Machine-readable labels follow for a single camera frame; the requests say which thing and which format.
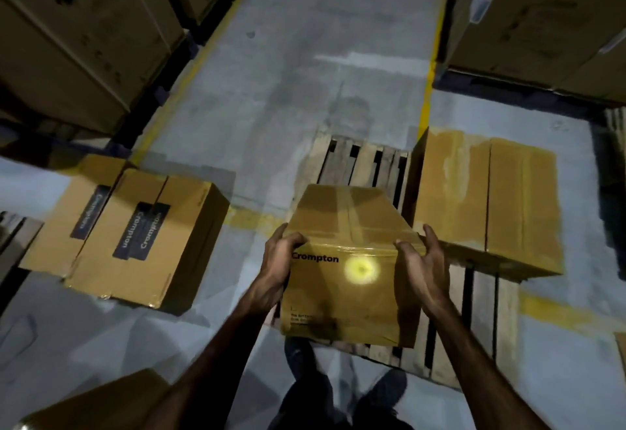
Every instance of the person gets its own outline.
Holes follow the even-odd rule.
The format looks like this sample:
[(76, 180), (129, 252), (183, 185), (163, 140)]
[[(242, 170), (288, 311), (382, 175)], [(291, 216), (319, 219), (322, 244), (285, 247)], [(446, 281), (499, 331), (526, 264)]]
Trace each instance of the person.
[[(265, 316), (282, 296), (292, 252), (306, 242), (300, 233), (283, 237), (286, 227), (287, 224), (278, 227), (267, 241), (259, 275), (198, 359), (150, 411), (142, 427), (144, 430), (223, 428), (226, 425), (239, 380)], [(425, 225), (424, 230), (424, 256), (409, 243), (397, 241), (395, 246), (400, 258), (406, 261), (413, 291), (441, 337), (476, 428), (548, 429), (461, 321), (448, 294), (450, 275), (443, 250), (432, 228)], [(270, 428), (349, 427), (345, 419), (333, 416), (330, 383), (317, 371), (310, 346), (302, 344), (303, 340), (286, 340), (287, 360), (296, 382)], [(410, 428), (404, 422), (393, 420), (393, 406), (400, 400), (404, 388), (406, 376), (402, 371), (387, 372), (356, 405), (353, 425), (363, 428), (394, 421), (395, 425), (388, 427)]]

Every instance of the warehouse floor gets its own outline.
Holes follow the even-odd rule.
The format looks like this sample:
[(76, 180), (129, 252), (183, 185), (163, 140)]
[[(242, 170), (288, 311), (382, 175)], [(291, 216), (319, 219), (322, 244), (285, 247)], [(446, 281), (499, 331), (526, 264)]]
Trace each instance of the warehouse floor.
[[(426, 89), (441, 9), (442, 0), (238, 0), (133, 157), (214, 181), (231, 198), (193, 308), (176, 318), (30, 274), (0, 322), (0, 430), (145, 367), (175, 379), (258, 272), (317, 129), (412, 148), (428, 120), (557, 154), (567, 274), (522, 286), (518, 390), (555, 429), (623, 427), (626, 384), (612, 333), (626, 330), (626, 283), (600, 218), (591, 127)], [(49, 180), (33, 209), (50, 207), (64, 181)], [(293, 383), (283, 341), (262, 330), (229, 428), (262, 429), (276, 415)], [(387, 369), (332, 348), (316, 353), (342, 410)], [(473, 428), (460, 392), (408, 382), (397, 410), (414, 428)]]

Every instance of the white sticker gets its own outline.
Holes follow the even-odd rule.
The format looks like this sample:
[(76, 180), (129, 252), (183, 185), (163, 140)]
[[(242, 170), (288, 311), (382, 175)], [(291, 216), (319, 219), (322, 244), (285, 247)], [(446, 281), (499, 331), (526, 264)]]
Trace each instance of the white sticker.
[(469, 6), (469, 19), (472, 24), (478, 24), (483, 20), (484, 14), (491, 6), (491, 2), (493, 0), (471, 0), (471, 5)]
[(604, 46), (602, 46), (600, 50), (598, 51), (598, 54), (606, 54), (607, 52), (612, 50), (615, 46), (617, 46), (620, 42), (622, 42), (624, 39), (626, 39), (626, 28), (624, 28), (622, 31), (617, 33), (617, 36), (615, 36), (613, 39), (607, 42)]

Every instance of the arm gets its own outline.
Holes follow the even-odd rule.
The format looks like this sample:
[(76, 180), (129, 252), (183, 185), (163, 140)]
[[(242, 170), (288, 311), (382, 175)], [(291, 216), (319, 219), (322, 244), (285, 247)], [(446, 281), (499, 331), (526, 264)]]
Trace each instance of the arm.
[(450, 274), (437, 236), (424, 225), (427, 254), (411, 244), (396, 247), (407, 264), (411, 287), (433, 320), (450, 358), (478, 430), (539, 429), (549, 427), (515, 392), (474, 335), (464, 326), (450, 300)]
[(211, 428), (224, 427), (263, 320), (282, 296), (293, 249), (306, 241), (299, 233), (282, 238), (286, 227), (267, 241), (259, 275), (198, 359), (149, 413), (143, 430), (194, 428), (208, 418)]

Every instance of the hand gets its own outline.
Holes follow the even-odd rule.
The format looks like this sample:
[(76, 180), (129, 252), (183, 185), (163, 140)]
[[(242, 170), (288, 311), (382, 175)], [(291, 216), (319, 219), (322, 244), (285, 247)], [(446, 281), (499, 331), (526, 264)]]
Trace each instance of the hand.
[(424, 224), (426, 255), (423, 257), (408, 242), (395, 241), (398, 253), (406, 262), (409, 282), (427, 315), (450, 304), (450, 272), (439, 239), (429, 225)]
[(293, 249), (307, 241), (300, 232), (293, 232), (283, 238), (286, 228), (287, 223), (279, 226), (265, 242), (261, 270), (249, 290), (255, 311), (267, 313), (278, 303), (289, 275)]

